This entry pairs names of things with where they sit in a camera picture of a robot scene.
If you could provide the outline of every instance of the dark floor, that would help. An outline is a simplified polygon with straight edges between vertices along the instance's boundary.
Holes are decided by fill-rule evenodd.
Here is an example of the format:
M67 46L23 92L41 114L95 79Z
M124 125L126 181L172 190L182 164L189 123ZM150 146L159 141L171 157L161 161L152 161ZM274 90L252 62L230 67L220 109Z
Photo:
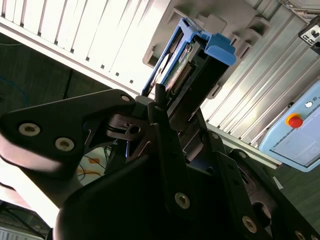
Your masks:
M320 166L301 172L283 164L271 174L283 186L281 192L320 233Z

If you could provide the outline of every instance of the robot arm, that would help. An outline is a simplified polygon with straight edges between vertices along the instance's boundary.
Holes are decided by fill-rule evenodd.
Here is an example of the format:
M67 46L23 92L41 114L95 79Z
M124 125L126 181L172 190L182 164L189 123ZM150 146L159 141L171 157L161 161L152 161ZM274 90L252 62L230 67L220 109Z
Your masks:
M199 109L178 135L162 85L155 95L112 89L4 115L3 184L54 227L54 240L320 239L245 152L226 152ZM84 153L114 139L127 141L127 163L81 187Z

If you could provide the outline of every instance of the cable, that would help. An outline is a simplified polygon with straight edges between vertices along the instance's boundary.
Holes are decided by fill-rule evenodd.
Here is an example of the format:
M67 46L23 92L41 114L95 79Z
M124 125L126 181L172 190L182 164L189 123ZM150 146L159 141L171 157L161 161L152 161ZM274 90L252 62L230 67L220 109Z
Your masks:
M91 159L92 161L94 161L96 164L98 164L100 167L102 167L103 169L106 169L104 166L102 166L99 162L97 162L96 160L94 160L93 158L87 156L87 155L84 155L84 157L88 158L88 159Z
M25 105L25 107L27 107L27 106L28 106L27 96L25 95L24 91L22 91L22 89L21 89L18 85L16 85L13 81L10 81L10 80L5 79L5 78L4 78L4 77L2 77L2 76L0 76L0 80L2 80L2 81L4 81L4 82L6 82L6 83L8 83L8 84L10 84L10 85L14 86L16 89L18 89L18 90L19 90L19 92L21 93L21 95L23 96L23 101L24 101L24 105Z
M87 171L87 172L85 172L85 173L81 173L81 174L78 175L78 177L80 177L80 176L82 176L82 175L86 175L86 174L97 174L97 175L99 175L100 177L102 177L99 173L94 172L94 171Z
M11 46L21 46L23 45L22 43L0 43L0 46L7 46L7 47L11 47Z
M82 171L83 171L83 178L81 178L81 180L79 180L79 181L82 181L86 177L86 171L85 171L84 167L81 166L81 164L79 164L79 166L80 166L80 168L82 168Z
M29 226L25 221L23 221L18 215L16 215L14 212L8 210L8 209L4 209L4 211L6 211L8 214L10 214L11 216L13 216L15 219L17 219L23 226L25 226L29 231L31 231L32 233L34 233L35 235L37 235L38 237L42 238L42 239L46 239L46 237L44 235L42 235L41 233L39 233L38 231L34 230L31 226Z

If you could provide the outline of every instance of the light blue control panel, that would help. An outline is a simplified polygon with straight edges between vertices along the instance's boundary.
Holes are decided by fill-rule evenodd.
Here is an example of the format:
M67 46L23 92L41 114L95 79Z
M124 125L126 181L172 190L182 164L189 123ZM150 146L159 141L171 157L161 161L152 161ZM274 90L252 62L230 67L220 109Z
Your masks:
M300 127L288 124L294 116ZM271 127L259 150L303 172L320 164L320 80Z

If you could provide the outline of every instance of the black plastic part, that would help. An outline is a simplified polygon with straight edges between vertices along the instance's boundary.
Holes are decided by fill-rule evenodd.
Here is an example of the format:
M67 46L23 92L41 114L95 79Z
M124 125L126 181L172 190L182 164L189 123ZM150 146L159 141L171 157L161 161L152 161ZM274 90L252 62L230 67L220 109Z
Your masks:
M198 205L193 221L167 211L158 161L143 156L74 193L60 210L54 239L244 240L229 224L216 179L189 166L187 172Z
M113 141L105 132L97 131L104 128L103 122L116 113L128 115L135 106L127 93L111 89L4 114L0 118L1 157L50 177L71 178L86 152ZM40 133L21 134L19 126L23 123L36 124ZM72 150L57 149L55 141L62 137L73 141Z
M246 158L242 158L240 153L243 153ZM271 216L272 231L285 237L274 239L297 239L295 231L305 236L314 235L320 239L320 235L244 151L234 149L229 156L252 181L251 184L245 185L251 204L263 203Z

